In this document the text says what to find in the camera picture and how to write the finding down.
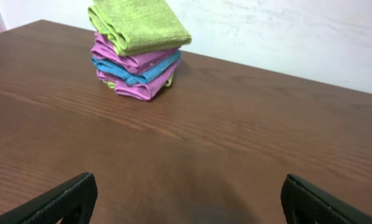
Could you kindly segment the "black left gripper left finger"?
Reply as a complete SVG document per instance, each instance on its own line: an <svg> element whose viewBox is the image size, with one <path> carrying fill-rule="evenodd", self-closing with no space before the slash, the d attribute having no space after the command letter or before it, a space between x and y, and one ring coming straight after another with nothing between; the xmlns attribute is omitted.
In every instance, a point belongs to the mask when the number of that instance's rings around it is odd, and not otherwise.
<svg viewBox="0 0 372 224"><path fill-rule="evenodd" d="M84 172L3 213L0 224L89 224L97 196L94 175Z"/></svg>

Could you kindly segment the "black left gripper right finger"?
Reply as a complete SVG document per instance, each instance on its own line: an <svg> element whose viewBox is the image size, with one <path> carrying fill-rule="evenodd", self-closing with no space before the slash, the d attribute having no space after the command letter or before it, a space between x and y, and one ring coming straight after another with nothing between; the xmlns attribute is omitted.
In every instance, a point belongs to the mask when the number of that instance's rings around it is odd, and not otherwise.
<svg viewBox="0 0 372 224"><path fill-rule="evenodd" d="M372 217L311 184L288 174L281 189L287 224L372 224Z"/></svg>

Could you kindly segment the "green microfiber cloth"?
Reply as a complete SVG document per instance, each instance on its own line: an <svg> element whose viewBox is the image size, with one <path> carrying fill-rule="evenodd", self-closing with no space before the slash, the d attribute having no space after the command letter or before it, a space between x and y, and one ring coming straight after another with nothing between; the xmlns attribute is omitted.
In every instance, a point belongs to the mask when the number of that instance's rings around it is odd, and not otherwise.
<svg viewBox="0 0 372 224"><path fill-rule="evenodd" d="M88 17L121 56L171 49L192 41L165 0L94 0Z"/></svg>

